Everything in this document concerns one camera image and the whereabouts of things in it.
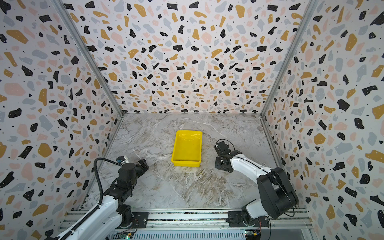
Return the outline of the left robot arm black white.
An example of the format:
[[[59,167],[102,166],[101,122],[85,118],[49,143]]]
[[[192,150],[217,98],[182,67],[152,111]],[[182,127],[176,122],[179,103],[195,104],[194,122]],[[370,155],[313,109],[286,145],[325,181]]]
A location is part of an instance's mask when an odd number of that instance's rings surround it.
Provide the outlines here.
[[[119,167],[118,177],[107,190],[103,190],[98,170],[98,162],[104,161]],[[117,228],[132,230],[140,227],[140,221],[132,213],[132,207],[125,201],[133,195],[138,178],[149,170],[145,159],[136,164],[121,156],[116,161],[96,158],[94,161],[95,179],[100,196],[98,203],[76,223],[56,237],[47,240],[104,240]]]

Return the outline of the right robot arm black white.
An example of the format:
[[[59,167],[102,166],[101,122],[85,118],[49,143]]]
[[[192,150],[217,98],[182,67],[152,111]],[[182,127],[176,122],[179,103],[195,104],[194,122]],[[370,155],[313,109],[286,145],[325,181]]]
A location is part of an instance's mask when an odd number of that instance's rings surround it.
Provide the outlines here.
[[[282,168],[264,167],[240,151],[231,150],[222,139],[217,141],[214,148],[218,154],[216,169],[228,173],[239,172],[257,184],[260,198],[242,207],[241,223],[254,226],[261,222],[260,217],[276,219],[298,204],[298,196]]]

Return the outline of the yellow plastic bin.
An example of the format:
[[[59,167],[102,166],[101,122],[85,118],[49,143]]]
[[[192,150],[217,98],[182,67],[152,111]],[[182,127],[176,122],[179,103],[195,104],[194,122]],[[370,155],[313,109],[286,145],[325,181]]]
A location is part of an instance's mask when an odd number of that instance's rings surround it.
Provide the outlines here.
[[[175,167],[200,167],[202,142],[201,131],[177,131],[171,162]]]

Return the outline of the left electronics board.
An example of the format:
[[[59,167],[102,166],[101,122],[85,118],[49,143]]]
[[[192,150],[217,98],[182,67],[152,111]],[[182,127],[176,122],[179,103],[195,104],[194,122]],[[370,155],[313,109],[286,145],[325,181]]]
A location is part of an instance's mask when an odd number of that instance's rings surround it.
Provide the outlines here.
[[[133,232],[120,232],[114,235],[114,240],[132,240],[133,237]]]

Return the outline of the electronics board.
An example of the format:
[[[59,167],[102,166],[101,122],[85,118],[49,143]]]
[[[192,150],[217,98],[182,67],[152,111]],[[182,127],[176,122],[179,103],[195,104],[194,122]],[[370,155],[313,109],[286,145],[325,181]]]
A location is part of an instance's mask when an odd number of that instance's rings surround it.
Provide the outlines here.
[[[261,231],[260,230],[245,231],[245,238],[246,240],[260,240]]]
[[[133,237],[133,232],[120,232],[114,235],[114,240],[132,240]]]

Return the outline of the right electronics board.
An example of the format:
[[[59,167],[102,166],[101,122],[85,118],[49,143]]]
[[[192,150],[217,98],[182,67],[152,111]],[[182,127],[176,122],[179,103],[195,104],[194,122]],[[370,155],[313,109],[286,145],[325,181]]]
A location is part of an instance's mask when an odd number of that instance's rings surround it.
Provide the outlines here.
[[[245,231],[245,238],[246,240],[260,240],[261,231],[260,230]]]

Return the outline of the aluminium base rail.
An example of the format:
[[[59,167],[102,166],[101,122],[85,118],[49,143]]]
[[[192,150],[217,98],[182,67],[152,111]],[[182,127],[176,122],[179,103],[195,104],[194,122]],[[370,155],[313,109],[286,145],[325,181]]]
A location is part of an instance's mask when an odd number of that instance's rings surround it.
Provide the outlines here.
[[[240,209],[149,209],[133,214],[140,227],[117,228],[105,240],[120,232],[133,232],[132,240],[245,240],[245,231],[260,230],[261,240],[315,240],[316,234],[307,211],[288,210],[273,219],[260,217],[260,223],[240,222]],[[76,223],[85,211],[72,211],[65,217],[61,233]]]

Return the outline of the right aluminium corner post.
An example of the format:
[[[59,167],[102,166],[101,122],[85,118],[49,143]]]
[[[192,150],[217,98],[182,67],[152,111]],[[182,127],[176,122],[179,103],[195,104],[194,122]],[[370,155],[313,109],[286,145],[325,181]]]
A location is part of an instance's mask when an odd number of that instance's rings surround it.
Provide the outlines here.
[[[309,1],[309,4],[304,12],[304,15],[303,15],[303,19],[301,20],[299,26],[298,26],[298,30],[293,38],[293,41],[288,49],[288,52],[284,58],[284,61],[283,61],[283,64],[282,64],[282,67],[281,69],[279,70],[279,73],[277,75],[277,79],[275,80],[274,84],[272,85],[271,87],[271,91],[270,91],[270,94],[266,100],[266,103],[264,105],[264,108],[261,112],[261,119],[263,120],[264,117],[267,115],[267,112],[268,112],[268,108],[269,106],[272,104],[272,101],[274,99],[274,95],[275,93],[278,91],[278,87],[279,85],[281,84],[282,80],[283,80],[283,77],[284,75],[286,74],[286,71],[288,70],[288,67],[290,65],[290,62],[292,60],[292,58],[294,57],[294,54],[296,52],[296,49],[297,47],[299,46],[299,43],[302,39],[302,36],[306,30],[306,27],[310,21],[310,18],[311,16],[313,15],[316,7],[317,7],[317,4],[318,4],[318,0],[310,0]]]

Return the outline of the aluminium corner post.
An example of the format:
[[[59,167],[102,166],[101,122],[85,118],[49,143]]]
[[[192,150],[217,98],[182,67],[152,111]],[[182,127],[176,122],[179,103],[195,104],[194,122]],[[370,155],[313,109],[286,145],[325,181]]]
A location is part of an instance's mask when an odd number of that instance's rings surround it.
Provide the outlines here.
[[[98,68],[97,64],[95,63],[93,57],[90,54],[90,51],[87,48],[87,45],[84,43],[84,41],[81,38],[81,34],[79,33],[78,29],[76,28],[76,25],[74,24],[73,20],[70,17],[70,14],[65,8],[65,5],[63,1],[52,1],[53,6],[61,19],[63,20],[64,24],[66,25],[68,31],[73,36],[74,42],[77,44],[80,52],[84,56],[86,62],[88,63],[90,69],[92,72],[96,75],[97,80],[99,81],[100,85],[103,87],[103,90],[107,97],[109,98],[111,105],[114,107],[115,111],[118,113],[120,118],[124,116],[123,111],[120,109],[119,104],[117,100],[115,99],[111,89],[108,86],[108,83],[105,81],[104,76],[102,75],[100,69]]]
[[[261,112],[261,119],[263,120],[264,117],[267,115],[267,112],[268,112],[268,108],[269,106],[272,104],[272,101],[274,99],[274,95],[275,93],[278,91],[278,87],[279,85],[281,84],[282,80],[283,80],[283,77],[284,75],[286,74],[286,71],[288,70],[288,67],[290,65],[290,62],[292,60],[292,58],[294,57],[294,54],[296,52],[296,49],[297,47],[299,46],[299,43],[302,39],[302,36],[306,30],[306,27],[310,21],[310,18],[311,16],[313,15],[316,7],[317,7],[317,4],[318,4],[318,0],[310,0],[309,1],[309,4],[304,12],[304,15],[303,15],[303,19],[301,20],[299,26],[298,26],[298,30],[293,38],[293,41],[288,49],[288,52],[284,58],[284,61],[283,61],[283,64],[282,64],[282,67],[281,69],[279,70],[279,73],[277,75],[277,79],[275,80],[274,84],[272,85],[271,87],[271,91],[270,91],[270,94],[266,100],[266,103],[264,105],[264,108]]]

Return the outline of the left aluminium corner post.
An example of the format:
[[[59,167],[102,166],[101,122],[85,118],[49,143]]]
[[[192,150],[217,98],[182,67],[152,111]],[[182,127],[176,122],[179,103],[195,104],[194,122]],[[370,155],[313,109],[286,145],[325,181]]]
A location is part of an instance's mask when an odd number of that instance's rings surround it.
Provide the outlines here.
[[[119,104],[117,100],[115,99],[111,89],[108,86],[108,83],[105,81],[104,76],[102,75],[100,69],[98,68],[97,64],[95,63],[93,57],[90,54],[90,51],[87,48],[87,45],[84,43],[84,41],[81,38],[81,34],[79,33],[78,29],[76,28],[76,25],[74,24],[73,20],[70,17],[70,14],[65,8],[65,5],[63,1],[52,1],[53,6],[61,19],[63,20],[64,24],[66,25],[68,31],[73,36],[74,42],[77,44],[80,52],[84,56],[86,62],[88,63],[90,69],[92,72],[96,75],[97,80],[99,81],[100,85],[103,87],[103,90],[107,97],[109,98],[111,105],[114,107],[115,111],[118,113],[120,118],[124,116],[123,111],[120,109]]]

